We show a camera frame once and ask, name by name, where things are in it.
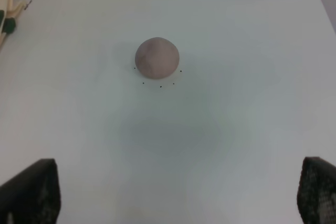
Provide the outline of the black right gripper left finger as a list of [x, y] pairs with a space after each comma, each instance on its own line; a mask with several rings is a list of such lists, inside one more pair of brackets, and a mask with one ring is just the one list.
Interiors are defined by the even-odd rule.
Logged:
[[56, 223], [61, 192], [56, 161], [40, 159], [1, 185], [1, 223]]

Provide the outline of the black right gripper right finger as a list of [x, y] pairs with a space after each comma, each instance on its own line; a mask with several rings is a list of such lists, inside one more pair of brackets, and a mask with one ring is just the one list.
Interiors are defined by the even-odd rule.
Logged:
[[303, 223], [335, 224], [335, 166], [319, 157], [302, 163], [297, 206]]

